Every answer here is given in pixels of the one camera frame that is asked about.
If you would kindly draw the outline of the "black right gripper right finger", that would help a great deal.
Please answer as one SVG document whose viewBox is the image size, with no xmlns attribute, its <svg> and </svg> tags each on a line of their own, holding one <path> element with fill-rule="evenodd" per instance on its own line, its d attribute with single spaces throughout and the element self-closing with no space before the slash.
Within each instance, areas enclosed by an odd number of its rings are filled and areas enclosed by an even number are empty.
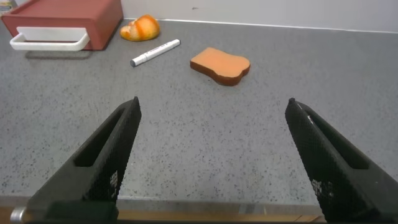
<svg viewBox="0 0 398 224">
<path fill-rule="evenodd" d="M 326 221 L 397 222 L 396 180 L 295 98 L 285 118 Z"/>
</svg>

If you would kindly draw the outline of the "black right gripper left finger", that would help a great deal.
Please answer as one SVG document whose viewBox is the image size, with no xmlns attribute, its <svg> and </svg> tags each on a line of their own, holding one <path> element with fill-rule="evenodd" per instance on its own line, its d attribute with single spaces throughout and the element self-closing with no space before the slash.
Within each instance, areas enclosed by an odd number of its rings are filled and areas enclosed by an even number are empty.
<svg viewBox="0 0 398 224">
<path fill-rule="evenodd" d="M 119 105 L 29 199 L 30 222 L 115 223 L 141 116 L 137 97 Z"/>
</svg>

